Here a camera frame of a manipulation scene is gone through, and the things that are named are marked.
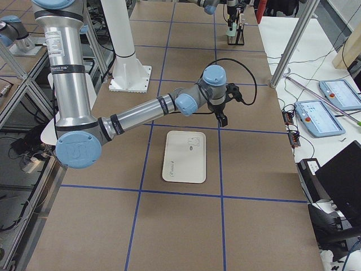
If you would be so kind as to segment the pink striped rod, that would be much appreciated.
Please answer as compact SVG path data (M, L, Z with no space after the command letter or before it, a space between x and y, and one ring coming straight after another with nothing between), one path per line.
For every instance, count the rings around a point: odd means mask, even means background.
M337 112L339 112L340 114L348 117L350 120L352 120L353 122L355 122L358 126L361 126L361 122L359 120L357 120L356 118L354 118L353 116L351 116L349 113L346 113L345 111L343 111L342 109L338 108L337 106L333 105L331 102L327 101L326 99L324 99L321 95L315 93L314 91L310 90L309 88L303 86L302 84L300 84L299 82L297 82L296 80L294 80L293 78L291 78L290 76L283 74L283 77L287 80L289 80L290 82L292 82L294 85L298 86L300 89L305 90L307 92L309 92L310 94L312 94L313 96L323 100L327 105L329 105L331 108L333 108L334 110L336 110Z

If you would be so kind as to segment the cream rabbit tray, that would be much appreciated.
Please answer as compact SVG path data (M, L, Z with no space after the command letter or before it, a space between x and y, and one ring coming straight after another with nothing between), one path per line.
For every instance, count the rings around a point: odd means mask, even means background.
M206 180L206 135L172 130L167 133L162 178L166 182L201 184Z

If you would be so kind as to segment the white chair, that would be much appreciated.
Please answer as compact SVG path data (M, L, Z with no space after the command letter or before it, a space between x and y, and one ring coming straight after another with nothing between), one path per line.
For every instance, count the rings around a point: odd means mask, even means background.
M96 101L96 92L90 75L86 73L85 76L86 76L87 92L90 101L90 108L92 109ZM55 134L54 119L51 119L51 121L49 121L49 123L46 125L43 132L41 133L41 141L47 145L52 145L52 146L56 145L57 137Z

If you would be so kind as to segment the black laptop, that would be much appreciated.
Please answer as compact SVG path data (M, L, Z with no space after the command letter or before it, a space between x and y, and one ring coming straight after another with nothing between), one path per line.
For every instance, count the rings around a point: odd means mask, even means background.
M354 140L316 171L316 177L352 226L360 225L360 143Z

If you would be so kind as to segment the blue teach pendant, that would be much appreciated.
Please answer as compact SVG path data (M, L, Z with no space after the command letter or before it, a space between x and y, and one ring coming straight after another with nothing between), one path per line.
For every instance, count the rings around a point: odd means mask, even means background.
M315 138L339 136L346 133L334 114L320 99L294 103L296 114Z
M329 102L343 111L360 110L360 95L344 79L319 82L319 89Z

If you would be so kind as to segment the light green cup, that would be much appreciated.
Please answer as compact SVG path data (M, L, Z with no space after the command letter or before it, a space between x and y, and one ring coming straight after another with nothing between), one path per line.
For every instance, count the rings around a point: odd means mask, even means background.
M236 36L236 30L237 30L237 24L235 22L232 22L226 30L226 34L229 37L235 37Z

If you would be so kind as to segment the near blue teach pendant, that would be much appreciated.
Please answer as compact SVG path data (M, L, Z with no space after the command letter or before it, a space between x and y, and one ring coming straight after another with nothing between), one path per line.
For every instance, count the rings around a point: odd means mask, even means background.
M320 99L294 103L296 114L315 138L339 136L346 133L334 114Z

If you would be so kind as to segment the small circuit board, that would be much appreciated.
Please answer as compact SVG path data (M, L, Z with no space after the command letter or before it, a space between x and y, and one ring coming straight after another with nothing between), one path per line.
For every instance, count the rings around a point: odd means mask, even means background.
M282 110L282 116L284 119L284 124L287 130L287 135L291 148L295 149L297 147L300 147L300 132L298 130L298 126L293 121L293 112Z

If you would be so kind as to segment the far blue teach pendant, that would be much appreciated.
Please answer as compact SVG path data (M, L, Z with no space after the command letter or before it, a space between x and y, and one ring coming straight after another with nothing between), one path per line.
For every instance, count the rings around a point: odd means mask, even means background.
M343 111L360 110L360 95L344 79L319 82L319 89L329 102Z

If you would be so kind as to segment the black box with label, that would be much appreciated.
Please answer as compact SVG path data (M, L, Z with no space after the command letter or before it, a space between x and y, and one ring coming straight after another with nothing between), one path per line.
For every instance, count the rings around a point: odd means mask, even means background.
M320 168L317 158L302 159L297 163L297 167L311 201L318 202L321 199L327 199L328 194L315 174Z

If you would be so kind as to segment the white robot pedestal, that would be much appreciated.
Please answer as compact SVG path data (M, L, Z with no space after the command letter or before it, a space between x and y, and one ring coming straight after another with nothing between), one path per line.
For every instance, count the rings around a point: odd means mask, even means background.
M126 2L103 0L101 4L116 55L109 89L147 92L152 67L142 65L137 58Z

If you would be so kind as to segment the aluminium frame post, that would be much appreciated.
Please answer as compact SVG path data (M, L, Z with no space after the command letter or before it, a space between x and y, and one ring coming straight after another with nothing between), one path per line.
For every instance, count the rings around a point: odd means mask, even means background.
M307 1L305 9L297 21L296 26L290 36L290 39L285 47L285 50L280 58L276 70L270 80L270 87L275 89L283 75L315 9L317 8L320 0Z

